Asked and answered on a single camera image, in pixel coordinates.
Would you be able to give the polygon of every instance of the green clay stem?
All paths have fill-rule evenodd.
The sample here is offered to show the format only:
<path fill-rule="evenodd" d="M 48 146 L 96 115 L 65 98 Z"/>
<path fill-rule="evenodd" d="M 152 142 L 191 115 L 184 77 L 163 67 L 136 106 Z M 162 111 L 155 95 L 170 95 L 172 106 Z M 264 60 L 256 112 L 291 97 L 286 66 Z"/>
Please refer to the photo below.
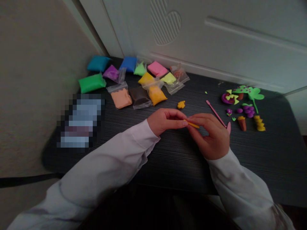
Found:
<path fill-rule="evenodd" d="M 258 114 L 258 108 L 257 108 L 257 106 L 256 106 L 255 99 L 253 99 L 253 103 L 254 103 L 254 106 L 255 106 L 256 112 L 257 112 L 257 114 Z"/>

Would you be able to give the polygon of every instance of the clay tool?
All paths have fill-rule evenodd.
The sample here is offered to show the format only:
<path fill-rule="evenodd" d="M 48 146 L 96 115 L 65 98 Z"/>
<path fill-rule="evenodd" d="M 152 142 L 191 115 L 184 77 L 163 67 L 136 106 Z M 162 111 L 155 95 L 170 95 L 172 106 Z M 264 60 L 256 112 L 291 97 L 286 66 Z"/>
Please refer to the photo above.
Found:
<path fill-rule="evenodd" d="M 195 127 L 195 128 L 199 128 L 199 126 L 196 125 L 196 124 L 193 124 L 193 123 L 190 123 L 190 122 L 188 122 L 188 124 L 191 125 L 191 126 L 193 126 L 193 127 Z"/>
<path fill-rule="evenodd" d="M 220 116 L 215 112 L 214 108 L 211 106 L 210 102 L 208 100 L 206 100 L 207 104 L 210 106 L 210 108 L 212 109 L 212 111 L 214 112 L 214 114 L 217 116 L 217 118 L 220 120 L 220 122 L 223 124 L 223 126 L 225 128 L 227 128 L 227 126 L 224 124 L 224 122 L 222 121 L 222 119 L 220 118 Z"/>

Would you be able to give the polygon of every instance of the pink sculpting tool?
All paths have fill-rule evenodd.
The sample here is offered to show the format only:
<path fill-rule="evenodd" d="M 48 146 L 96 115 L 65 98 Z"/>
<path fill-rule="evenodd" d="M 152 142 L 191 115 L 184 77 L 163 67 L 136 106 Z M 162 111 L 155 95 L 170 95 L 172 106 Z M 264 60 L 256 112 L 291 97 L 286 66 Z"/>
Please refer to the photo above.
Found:
<path fill-rule="evenodd" d="M 212 111 L 214 112 L 214 114 L 217 116 L 217 118 L 220 120 L 220 122 L 223 124 L 223 126 L 225 128 L 227 128 L 227 126 L 224 124 L 224 122 L 222 121 L 222 119 L 220 118 L 220 116 L 215 112 L 214 108 L 211 106 L 210 102 L 208 100 L 206 100 L 207 104 L 210 106 L 210 108 L 212 109 Z"/>

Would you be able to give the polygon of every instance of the teal clay bag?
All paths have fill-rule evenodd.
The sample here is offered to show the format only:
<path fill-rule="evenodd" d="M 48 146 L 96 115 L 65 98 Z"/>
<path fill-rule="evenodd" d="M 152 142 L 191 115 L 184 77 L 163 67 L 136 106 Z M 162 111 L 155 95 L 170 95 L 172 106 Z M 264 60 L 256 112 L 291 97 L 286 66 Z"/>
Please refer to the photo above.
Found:
<path fill-rule="evenodd" d="M 79 80 L 81 93 L 88 93 L 106 86 L 106 81 L 102 78 L 101 73 L 82 78 Z"/>

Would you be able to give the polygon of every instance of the plastic bag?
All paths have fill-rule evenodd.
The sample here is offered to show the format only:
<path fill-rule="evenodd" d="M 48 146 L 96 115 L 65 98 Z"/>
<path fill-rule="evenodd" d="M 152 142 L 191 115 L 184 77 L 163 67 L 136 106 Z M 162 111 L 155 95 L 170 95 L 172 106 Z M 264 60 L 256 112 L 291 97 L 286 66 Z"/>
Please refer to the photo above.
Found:
<path fill-rule="evenodd" d="M 169 94 L 173 95 L 176 92 L 178 92 L 180 89 L 182 89 L 185 85 L 179 82 L 178 80 L 176 80 L 174 83 L 164 84 L 164 86 L 166 87 Z"/>
<path fill-rule="evenodd" d="M 162 77 L 168 73 L 168 70 L 157 61 L 154 61 L 148 66 L 149 71 L 156 77 Z"/>
<path fill-rule="evenodd" d="M 161 101 L 167 100 L 167 97 L 162 92 L 161 88 L 164 85 L 164 82 L 161 80 L 154 81 L 147 85 L 142 85 L 144 89 L 148 91 L 148 95 L 153 102 L 153 106 L 158 104 Z"/>
<path fill-rule="evenodd" d="M 152 60 L 138 55 L 137 64 L 133 74 L 143 77 L 143 75 L 147 72 L 147 65 L 149 65 L 150 63 L 152 63 Z"/>
<path fill-rule="evenodd" d="M 97 71 L 97 72 L 104 72 L 108 62 L 111 60 L 109 57 L 98 56 L 95 55 L 90 63 L 87 66 L 87 70 L 89 71 Z"/>
<path fill-rule="evenodd" d="M 121 84 L 107 87 L 106 89 L 111 94 L 117 109 L 122 109 L 132 104 L 132 99 L 128 93 L 128 85 L 125 81 Z"/>
<path fill-rule="evenodd" d="M 168 73 L 165 77 L 161 78 L 161 81 L 164 81 L 166 84 L 173 84 L 177 79 L 172 73 Z"/>
<path fill-rule="evenodd" d="M 150 73 L 146 72 L 143 77 L 141 77 L 141 79 L 138 81 L 138 83 L 140 85 L 146 85 L 148 83 L 151 83 L 151 82 L 154 82 L 155 81 L 155 78 L 150 75 Z"/>
<path fill-rule="evenodd" d="M 121 70 L 122 68 L 127 68 L 127 72 L 134 72 L 136 63 L 136 57 L 125 57 L 119 69 Z"/>
<path fill-rule="evenodd" d="M 121 84 L 125 81 L 127 68 L 117 70 L 114 66 L 110 66 L 102 75 L 103 77 L 109 78 L 114 82 Z"/>
<path fill-rule="evenodd" d="M 185 72 L 185 69 L 181 67 L 181 63 L 171 66 L 170 71 L 181 83 L 185 83 L 186 81 L 190 80 L 189 76 Z"/>
<path fill-rule="evenodd" d="M 111 65 L 102 76 L 115 81 L 118 79 L 119 71 L 114 67 L 114 65 Z"/>
<path fill-rule="evenodd" d="M 81 93 L 88 93 L 106 86 L 106 81 L 102 78 L 101 73 L 82 78 L 79 80 Z"/>
<path fill-rule="evenodd" d="M 134 100 L 133 109 L 142 109 L 153 105 L 142 86 L 130 89 L 129 92 Z"/>

